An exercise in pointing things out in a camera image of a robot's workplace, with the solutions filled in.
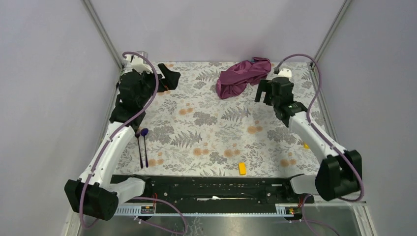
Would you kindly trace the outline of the purple satin napkin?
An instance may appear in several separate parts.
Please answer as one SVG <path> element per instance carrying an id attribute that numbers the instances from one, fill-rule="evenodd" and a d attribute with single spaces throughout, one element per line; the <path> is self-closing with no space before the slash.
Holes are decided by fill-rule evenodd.
<path id="1" fill-rule="evenodd" d="M 267 58 L 253 57 L 241 61 L 225 71 L 221 71 L 216 82 L 216 93 L 220 99 L 240 95 L 250 85 L 257 85 L 271 71 L 271 62 Z"/>

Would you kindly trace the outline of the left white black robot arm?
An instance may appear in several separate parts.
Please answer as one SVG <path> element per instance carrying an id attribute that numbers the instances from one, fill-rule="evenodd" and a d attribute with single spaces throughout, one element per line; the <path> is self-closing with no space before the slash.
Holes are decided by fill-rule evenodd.
<path id="1" fill-rule="evenodd" d="M 147 105 L 157 93 L 178 87 L 179 72 L 168 69 L 163 63 L 158 68 L 158 74 L 132 69 L 121 75 L 115 106 L 102 143 L 79 178 L 70 179 L 65 184 L 64 191 L 71 208 L 81 220 L 90 216 L 107 221 L 114 216 L 119 205 L 135 197 L 140 202 L 151 199 L 153 190 L 145 179 L 128 177 L 119 183 L 111 180 L 125 147 L 146 115 Z"/>

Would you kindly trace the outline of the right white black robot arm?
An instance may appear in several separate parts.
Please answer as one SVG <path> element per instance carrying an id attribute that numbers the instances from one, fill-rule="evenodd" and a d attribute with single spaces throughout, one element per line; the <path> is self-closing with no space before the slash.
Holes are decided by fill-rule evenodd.
<path id="1" fill-rule="evenodd" d="M 294 100 L 294 84 L 287 77 L 261 80 L 255 102 L 261 100 L 272 106 L 275 116 L 304 141 L 317 158 L 320 166 L 315 175 L 290 178 L 282 189 L 284 200 L 293 203 L 301 194 L 319 195 L 323 200 L 345 200 L 345 196 L 359 192 L 363 197 L 361 178 L 362 158 L 358 151 L 347 150 L 325 133 L 310 117 L 309 110 Z"/>

